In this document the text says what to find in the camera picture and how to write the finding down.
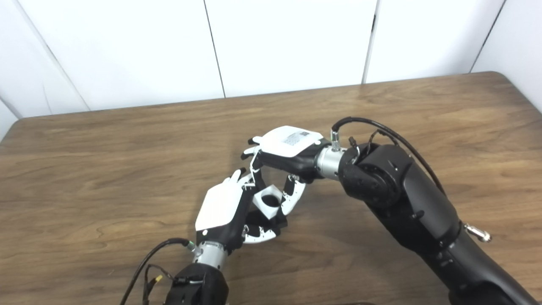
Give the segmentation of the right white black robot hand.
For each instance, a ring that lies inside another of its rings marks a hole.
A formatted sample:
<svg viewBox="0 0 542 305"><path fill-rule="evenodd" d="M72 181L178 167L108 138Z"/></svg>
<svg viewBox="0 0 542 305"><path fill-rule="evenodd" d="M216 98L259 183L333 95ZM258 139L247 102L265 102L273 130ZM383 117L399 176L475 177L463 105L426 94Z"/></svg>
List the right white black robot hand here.
<svg viewBox="0 0 542 305"><path fill-rule="evenodd" d="M252 172L267 166L288 174L281 199L285 216L296 206L305 185L324 178L318 159L331 146L331 141L320 133L283 126L252 137L248 144L250 147L242 152L241 159L251 158Z"/></svg>

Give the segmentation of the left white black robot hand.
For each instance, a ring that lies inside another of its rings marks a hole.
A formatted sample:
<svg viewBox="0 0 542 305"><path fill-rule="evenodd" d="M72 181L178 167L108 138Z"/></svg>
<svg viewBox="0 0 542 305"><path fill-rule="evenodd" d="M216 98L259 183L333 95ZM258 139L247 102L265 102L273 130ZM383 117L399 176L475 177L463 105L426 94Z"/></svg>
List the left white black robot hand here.
<svg viewBox="0 0 542 305"><path fill-rule="evenodd" d="M198 258L228 255L281 235L288 216L281 210L283 189L264 186L260 174L240 168L207 190L195 222Z"/></svg>

